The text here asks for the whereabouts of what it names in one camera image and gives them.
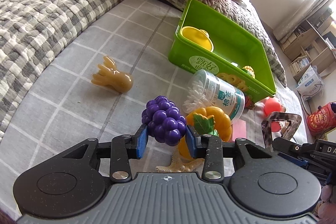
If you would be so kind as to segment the person's right hand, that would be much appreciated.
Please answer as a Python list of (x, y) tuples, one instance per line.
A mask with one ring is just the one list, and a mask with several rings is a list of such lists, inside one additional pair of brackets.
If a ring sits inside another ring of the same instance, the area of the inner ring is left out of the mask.
[(318, 217), (326, 223), (335, 223), (335, 185), (326, 185), (321, 190), (321, 204)]

